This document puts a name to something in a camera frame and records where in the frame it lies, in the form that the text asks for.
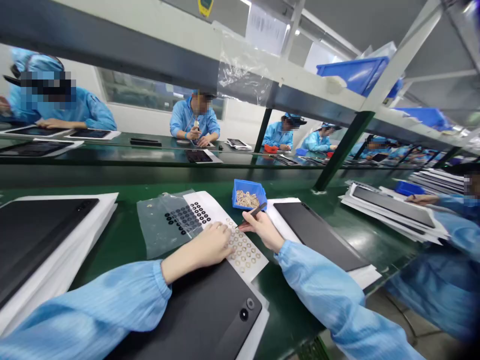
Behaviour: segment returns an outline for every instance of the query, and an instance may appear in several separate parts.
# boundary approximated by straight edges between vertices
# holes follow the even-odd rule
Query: clear plastic bag
[[[217,95],[266,106],[280,58],[222,31]]]
[[[193,190],[176,194],[164,193],[159,197],[136,204],[138,219],[146,246],[146,258],[153,259],[188,243],[202,232],[183,195]]]

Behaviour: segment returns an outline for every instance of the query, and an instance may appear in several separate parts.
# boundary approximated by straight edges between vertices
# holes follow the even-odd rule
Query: floor
[[[386,294],[386,290],[383,288],[379,289],[366,300],[366,307],[399,324],[405,330],[408,341],[412,344],[414,339],[412,331],[403,316],[399,313],[398,309],[388,301]],[[407,308],[398,300],[395,300],[395,303],[401,310]],[[411,310],[405,311],[405,315],[410,320],[417,336],[440,331],[435,325]],[[347,357],[332,342],[329,331],[324,331],[321,335],[321,339],[328,349],[331,360],[347,359]],[[427,360],[456,359],[462,348],[463,346],[461,342],[444,332],[420,337],[418,338],[417,345],[415,345],[415,349]]]

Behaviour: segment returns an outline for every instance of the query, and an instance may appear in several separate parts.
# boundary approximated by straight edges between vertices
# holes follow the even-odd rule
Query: blue storage bin
[[[395,109],[401,110],[409,114],[410,116],[417,118],[424,125],[429,127],[436,126],[438,131],[452,129],[452,124],[444,116],[444,114],[437,108],[430,107],[396,107]]]
[[[346,87],[363,96],[368,96],[380,75],[389,64],[388,56],[373,57],[360,60],[336,62],[332,64],[317,65],[316,74],[327,76],[338,76],[346,82]],[[397,96],[402,88],[403,82],[398,80],[388,94],[389,98]]]
[[[308,149],[304,149],[304,148],[299,147],[299,148],[295,151],[295,155],[305,156],[308,152],[309,152]]]
[[[267,194],[265,193],[264,187],[262,184],[253,181],[247,180],[238,180],[233,181],[233,192],[231,194],[231,203],[234,208],[250,211],[254,207],[246,207],[237,205],[237,190],[242,190],[244,193],[249,192],[250,194],[255,194],[256,198],[260,202],[260,205],[267,202]]]
[[[399,181],[396,184],[395,191],[405,196],[425,194],[423,187],[405,181]]]

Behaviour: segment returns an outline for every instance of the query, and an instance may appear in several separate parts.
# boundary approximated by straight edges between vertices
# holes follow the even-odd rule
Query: ceiling
[[[394,41],[398,46],[426,0],[306,0],[305,8],[363,52]],[[447,14],[443,14],[405,71],[406,78],[475,69],[469,53]],[[480,109],[478,76],[415,82],[413,99],[440,109]],[[469,116],[450,112],[457,124]]]

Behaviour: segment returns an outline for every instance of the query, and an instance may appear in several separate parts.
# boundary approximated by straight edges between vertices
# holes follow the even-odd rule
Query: yellow sign
[[[198,0],[198,10],[200,11],[200,14],[206,18],[210,16],[213,5],[214,0]]]

